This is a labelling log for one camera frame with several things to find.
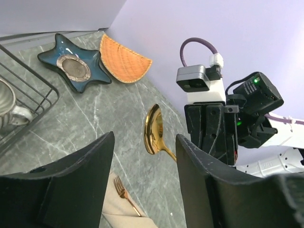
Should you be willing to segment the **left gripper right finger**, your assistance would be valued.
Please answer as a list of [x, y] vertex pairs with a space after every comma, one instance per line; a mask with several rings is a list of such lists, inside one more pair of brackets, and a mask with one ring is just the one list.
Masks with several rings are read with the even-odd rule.
[[175, 146], [187, 227], [303, 227], [303, 174], [259, 178], [222, 163], [181, 134]]

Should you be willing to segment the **gold spoon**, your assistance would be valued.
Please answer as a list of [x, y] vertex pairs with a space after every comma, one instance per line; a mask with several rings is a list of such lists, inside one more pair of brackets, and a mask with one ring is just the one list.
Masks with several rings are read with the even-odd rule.
[[144, 121], [143, 139], [146, 151], [155, 155], [165, 151], [175, 162], [176, 155], [166, 146], [163, 138], [163, 119], [160, 106], [154, 104], [147, 113]]

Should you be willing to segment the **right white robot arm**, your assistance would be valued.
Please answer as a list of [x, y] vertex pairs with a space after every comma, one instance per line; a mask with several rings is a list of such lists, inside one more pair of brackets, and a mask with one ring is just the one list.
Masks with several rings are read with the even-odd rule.
[[237, 170], [257, 177], [303, 172], [304, 122], [271, 113], [283, 105], [271, 81], [263, 73], [254, 72], [231, 86], [234, 90], [229, 94], [222, 79], [190, 81], [184, 111], [191, 141], [231, 166], [236, 164], [239, 146], [285, 146], [284, 152], [239, 165]]

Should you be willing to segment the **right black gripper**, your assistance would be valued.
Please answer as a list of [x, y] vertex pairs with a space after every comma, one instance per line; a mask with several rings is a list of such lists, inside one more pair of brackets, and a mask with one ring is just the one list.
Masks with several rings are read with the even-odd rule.
[[190, 139], [199, 149], [235, 165], [238, 145], [253, 149], [261, 147], [278, 133], [264, 115], [239, 112], [238, 105], [222, 103], [187, 104], [184, 107]]

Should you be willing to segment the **copper fork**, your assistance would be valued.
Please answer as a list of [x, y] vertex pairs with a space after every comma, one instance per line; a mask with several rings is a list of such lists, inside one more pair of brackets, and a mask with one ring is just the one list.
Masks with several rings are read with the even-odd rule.
[[128, 192], [122, 182], [122, 180], [120, 179], [119, 176], [116, 176], [113, 180], [114, 183], [114, 187], [117, 191], [117, 194], [122, 198], [122, 199], [126, 199], [130, 205], [132, 206], [133, 210], [135, 211], [135, 213], [141, 217], [141, 213], [139, 212], [139, 210], [137, 209], [137, 207], [134, 205], [134, 203], [129, 199], [129, 195]]

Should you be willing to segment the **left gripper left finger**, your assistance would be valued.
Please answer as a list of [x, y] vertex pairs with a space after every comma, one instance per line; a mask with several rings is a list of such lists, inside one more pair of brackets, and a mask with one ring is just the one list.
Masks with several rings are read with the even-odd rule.
[[3, 228], [99, 226], [114, 153], [113, 132], [27, 173], [0, 178]]

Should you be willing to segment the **beige cloth napkin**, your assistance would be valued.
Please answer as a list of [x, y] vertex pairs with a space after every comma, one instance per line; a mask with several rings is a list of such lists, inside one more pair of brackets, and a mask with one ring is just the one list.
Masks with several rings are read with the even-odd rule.
[[114, 179], [117, 175], [110, 171], [107, 188], [104, 197], [102, 215], [113, 228], [155, 228], [154, 221], [135, 203], [123, 199], [114, 187]]

